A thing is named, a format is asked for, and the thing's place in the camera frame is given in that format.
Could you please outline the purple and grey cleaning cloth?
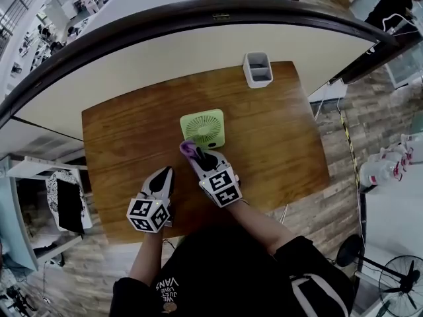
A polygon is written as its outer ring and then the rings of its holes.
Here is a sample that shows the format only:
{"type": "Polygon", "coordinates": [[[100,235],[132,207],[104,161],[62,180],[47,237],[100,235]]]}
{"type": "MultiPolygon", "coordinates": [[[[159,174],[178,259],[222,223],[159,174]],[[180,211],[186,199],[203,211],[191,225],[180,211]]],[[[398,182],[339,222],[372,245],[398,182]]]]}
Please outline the purple and grey cleaning cloth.
{"type": "Polygon", "coordinates": [[[200,159],[200,148],[191,140],[185,140],[179,145],[180,152],[186,157],[189,163],[198,164],[200,159]]]}

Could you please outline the person's black printed t-shirt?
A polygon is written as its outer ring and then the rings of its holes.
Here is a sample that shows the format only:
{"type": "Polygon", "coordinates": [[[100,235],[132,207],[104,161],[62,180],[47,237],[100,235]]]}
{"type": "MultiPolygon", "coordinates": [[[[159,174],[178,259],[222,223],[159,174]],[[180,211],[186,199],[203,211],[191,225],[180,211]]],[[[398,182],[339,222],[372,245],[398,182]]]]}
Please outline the person's black printed t-shirt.
{"type": "Polygon", "coordinates": [[[238,226],[187,236],[150,285],[115,282],[109,317],[349,317],[354,287],[298,236],[269,254],[238,226]]]}

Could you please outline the white pen holder box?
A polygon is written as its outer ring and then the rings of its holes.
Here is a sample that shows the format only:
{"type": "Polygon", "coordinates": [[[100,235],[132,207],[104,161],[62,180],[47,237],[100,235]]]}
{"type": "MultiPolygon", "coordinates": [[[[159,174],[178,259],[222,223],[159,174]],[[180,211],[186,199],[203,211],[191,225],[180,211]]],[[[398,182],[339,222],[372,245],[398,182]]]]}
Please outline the white pen holder box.
{"type": "Polygon", "coordinates": [[[250,88],[264,88],[273,81],[270,60],[264,52],[246,53],[243,71],[250,88]]]}

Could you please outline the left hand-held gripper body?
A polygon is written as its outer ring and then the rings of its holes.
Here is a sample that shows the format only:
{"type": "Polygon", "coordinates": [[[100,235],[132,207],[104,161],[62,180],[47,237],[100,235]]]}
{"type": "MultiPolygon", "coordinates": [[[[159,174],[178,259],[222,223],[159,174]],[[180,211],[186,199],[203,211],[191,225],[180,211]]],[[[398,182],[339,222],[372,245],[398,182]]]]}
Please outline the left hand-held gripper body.
{"type": "Polygon", "coordinates": [[[159,232],[171,226],[170,206],[167,193],[140,192],[131,199],[126,217],[138,231],[159,232]]]}

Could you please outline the small green desk fan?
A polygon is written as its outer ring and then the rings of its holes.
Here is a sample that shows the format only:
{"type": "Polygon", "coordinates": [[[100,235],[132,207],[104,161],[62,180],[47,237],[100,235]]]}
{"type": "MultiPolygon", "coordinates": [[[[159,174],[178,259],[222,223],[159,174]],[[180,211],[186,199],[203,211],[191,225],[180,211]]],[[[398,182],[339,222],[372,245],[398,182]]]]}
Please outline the small green desk fan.
{"type": "Polygon", "coordinates": [[[180,118],[180,127],[185,140],[195,142],[203,149],[215,149],[225,144],[225,126],[222,110],[214,109],[180,118]]]}

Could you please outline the black standing floor fan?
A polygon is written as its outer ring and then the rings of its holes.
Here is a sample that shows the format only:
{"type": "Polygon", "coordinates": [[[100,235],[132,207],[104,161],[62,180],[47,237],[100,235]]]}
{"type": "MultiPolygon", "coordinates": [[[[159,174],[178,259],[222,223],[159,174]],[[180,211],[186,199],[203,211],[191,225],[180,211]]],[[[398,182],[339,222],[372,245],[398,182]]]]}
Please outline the black standing floor fan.
{"type": "Polygon", "coordinates": [[[379,270],[381,315],[391,317],[423,317],[423,259],[417,256],[397,256],[381,265],[364,256],[360,236],[349,236],[338,250],[336,264],[346,267],[359,260],[379,270]]]}

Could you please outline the white table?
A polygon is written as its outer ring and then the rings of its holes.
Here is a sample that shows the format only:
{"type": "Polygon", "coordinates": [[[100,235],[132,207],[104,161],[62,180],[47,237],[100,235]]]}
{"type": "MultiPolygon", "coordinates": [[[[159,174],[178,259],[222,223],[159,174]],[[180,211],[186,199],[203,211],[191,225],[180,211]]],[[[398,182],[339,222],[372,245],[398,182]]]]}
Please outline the white table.
{"type": "Polygon", "coordinates": [[[364,256],[381,265],[397,256],[423,259],[423,199],[365,194],[364,256]]]}

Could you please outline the person's left forearm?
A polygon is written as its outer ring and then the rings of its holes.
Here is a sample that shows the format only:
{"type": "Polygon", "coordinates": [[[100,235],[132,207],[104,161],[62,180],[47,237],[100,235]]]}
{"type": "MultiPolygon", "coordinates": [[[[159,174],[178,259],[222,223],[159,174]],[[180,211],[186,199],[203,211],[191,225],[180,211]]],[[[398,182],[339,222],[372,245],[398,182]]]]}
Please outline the person's left forearm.
{"type": "Polygon", "coordinates": [[[163,251],[163,231],[144,234],[128,277],[150,286],[160,272],[163,251]]]}

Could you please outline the yellow black striped floor strip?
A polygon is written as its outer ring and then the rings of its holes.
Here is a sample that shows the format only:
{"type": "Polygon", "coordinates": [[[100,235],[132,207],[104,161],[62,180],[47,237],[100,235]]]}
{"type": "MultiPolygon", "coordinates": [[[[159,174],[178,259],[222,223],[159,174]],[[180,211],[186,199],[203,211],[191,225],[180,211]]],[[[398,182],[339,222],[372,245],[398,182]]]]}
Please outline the yellow black striped floor strip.
{"type": "Polygon", "coordinates": [[[350,133],[348,131],[348,127],[346,125],[346,122],[345,122],[345,119],[342,115],[342,112],[341,112],[340,108],[337,108],[337,110],[338,110],[338,114],[340,116],[340,122],[342,124],[343,129],[344,129],[346,139],[347,139],[347,142],[348,142],[348,146],[349,146],[349,150],[350,150],[350,156],[351,156],[351,159],[352,159],[352,166],[353,166],[353,169],[354,169],[354,179],[355,179],[355,182],[356,182],[356,187],[359,188],[360,187],[360,176],[359,176],[359,168],[358,168],[358,162],[357,162],[356,154],[354,152],[354,147],[353,147],[353,144],[352,144],[352,141],[351,141],[351,138],[350,138],[350,133]]]}

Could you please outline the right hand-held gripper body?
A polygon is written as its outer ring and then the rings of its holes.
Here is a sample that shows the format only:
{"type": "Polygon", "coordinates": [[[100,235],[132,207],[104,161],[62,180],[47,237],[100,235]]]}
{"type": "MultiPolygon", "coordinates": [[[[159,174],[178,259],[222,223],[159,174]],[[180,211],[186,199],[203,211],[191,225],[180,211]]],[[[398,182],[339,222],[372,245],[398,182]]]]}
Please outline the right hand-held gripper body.
{"type": "Polygon", "coordinates": [[[199,186],[212,202],[220,208],[243,198],[239,179],[231,166],[200,180],[199,186]]]}

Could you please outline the black and white patterned item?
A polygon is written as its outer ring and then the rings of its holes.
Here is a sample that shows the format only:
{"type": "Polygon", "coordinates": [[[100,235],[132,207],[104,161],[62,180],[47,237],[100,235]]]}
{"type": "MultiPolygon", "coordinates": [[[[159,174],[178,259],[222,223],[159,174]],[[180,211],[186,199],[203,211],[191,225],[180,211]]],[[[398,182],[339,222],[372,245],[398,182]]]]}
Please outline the black and white patterned item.
{"type": "Polygon", "coordinates": [[[48,207],[60,231],[85,234],[93,227],[79,179],[68,170],[58,170],[46,180],[48,207]]]}

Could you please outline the person's right forearm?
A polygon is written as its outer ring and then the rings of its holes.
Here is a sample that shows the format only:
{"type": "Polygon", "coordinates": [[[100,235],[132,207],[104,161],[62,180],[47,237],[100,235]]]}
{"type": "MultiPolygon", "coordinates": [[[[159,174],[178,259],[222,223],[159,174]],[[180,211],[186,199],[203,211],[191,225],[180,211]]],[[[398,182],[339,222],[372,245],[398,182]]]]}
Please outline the person's right forearm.
{"type": "Polygon", "coordinates": [[[270,255],[274,255],[279,248],[295,238],[294,233],[283,224],[243,200],[235,201],[225,209],[270,255]]]}

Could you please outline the white shelf unit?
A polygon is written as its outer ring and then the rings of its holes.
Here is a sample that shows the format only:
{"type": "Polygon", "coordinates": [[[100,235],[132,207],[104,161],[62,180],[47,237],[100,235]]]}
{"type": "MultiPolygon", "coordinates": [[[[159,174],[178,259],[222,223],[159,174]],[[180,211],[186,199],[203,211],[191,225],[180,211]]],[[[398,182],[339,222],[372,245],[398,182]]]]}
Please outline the white shelf unit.
{"type": "Polygon", "coordinates": [[[16,181],[18,179],[47,180],[44,172],[66,170],[82,186],[80,171],[84,165],[72,165],[25,156],[22,161],[9,156],[0,160],[0,237],[9,247],[9,257],[20,266],[38,271],[38,268],[83,240],[82,234],[64,235],[65,242],[37,256],[30,243],[20,209],[16,181]]]}

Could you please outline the water bottle with red label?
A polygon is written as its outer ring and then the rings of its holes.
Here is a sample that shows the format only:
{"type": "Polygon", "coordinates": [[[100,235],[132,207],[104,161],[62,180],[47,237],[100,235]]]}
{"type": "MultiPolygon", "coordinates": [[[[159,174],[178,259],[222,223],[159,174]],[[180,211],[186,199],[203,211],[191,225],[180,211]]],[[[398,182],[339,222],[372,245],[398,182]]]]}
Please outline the water bottle with red label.
{"type": "Polygon", "coordinates": [[[410,164],[414,149],[408,147],[405,141],[393,143],[387,148],[381,148],[380,158],[396,162],[403,172],[406,172],[407,166],[410,164]]]}
{"type": "Polygon", "coordinates": [[[359,169],[360,190],[380,186],[394,178],[397,163],[389,160],[367,161],[359,169]]]}

